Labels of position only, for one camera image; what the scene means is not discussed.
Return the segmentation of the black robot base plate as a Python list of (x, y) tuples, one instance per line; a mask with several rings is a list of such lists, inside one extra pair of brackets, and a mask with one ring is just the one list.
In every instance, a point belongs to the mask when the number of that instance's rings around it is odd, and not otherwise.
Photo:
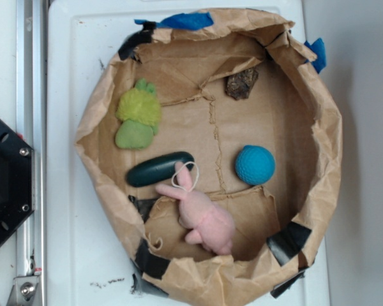
[(33, 149), (0, 119), (0, 247), (33, 212)]

